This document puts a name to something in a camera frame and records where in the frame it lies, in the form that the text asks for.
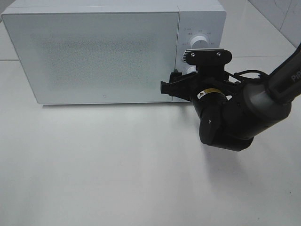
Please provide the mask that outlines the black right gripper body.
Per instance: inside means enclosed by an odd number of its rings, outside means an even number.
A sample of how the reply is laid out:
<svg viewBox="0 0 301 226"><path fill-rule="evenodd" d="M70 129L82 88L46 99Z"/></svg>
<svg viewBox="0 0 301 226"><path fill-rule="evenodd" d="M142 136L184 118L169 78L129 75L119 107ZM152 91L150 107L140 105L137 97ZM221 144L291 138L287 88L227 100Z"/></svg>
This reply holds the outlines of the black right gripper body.
<svg viewBox="0 0 301 226"><path fill-rule="evenodd" d="M201 88L215 88L223 94L235 94L238 90L237 84L229 81L232 74L225 71L225 66L203 66L199 67L197 72L182 75L180 78L179 98L186 101L192 100L192 95Z"/></svg>

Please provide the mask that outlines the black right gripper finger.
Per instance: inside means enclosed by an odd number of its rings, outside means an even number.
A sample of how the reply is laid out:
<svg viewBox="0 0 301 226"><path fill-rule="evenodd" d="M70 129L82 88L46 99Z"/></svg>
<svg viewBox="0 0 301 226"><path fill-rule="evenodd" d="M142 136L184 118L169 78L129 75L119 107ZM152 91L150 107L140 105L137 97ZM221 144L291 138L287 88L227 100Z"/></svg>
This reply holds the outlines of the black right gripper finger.
<svg viewBox="0 0 301 226"><path fill-rule="evenodd" d="M180 99L185 99L185 88L178 84L160 82L160 92L161 94L167 94L171 97L177 97Z"/></svg>
<svg viewBox="0 0 301 226"><path fill-rule="evenodd" d="M173 72L170 73L169 82L177 82L177 81L190 79L191 77L194 77L196 74L197 74L196 71L188 74L183 74L175 69Z"/></svg>

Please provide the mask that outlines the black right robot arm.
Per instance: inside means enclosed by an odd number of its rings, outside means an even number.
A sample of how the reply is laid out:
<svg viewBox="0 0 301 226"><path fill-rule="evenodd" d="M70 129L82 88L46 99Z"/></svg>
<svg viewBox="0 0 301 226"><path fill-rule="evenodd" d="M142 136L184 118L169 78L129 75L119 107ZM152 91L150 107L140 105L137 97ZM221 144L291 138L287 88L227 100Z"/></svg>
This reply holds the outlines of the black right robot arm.
<svg viewBox="0 0 301 226"><path fill-rule="evenodd" d="M200 141L209 146L241 151L254 137L287 118L292 101L301 93L301 49L297 48L272 73L229 73L230 51L188 49L183 61L196 68L182 74L174 70L160 91L192 102L200 119Z"/></svg>

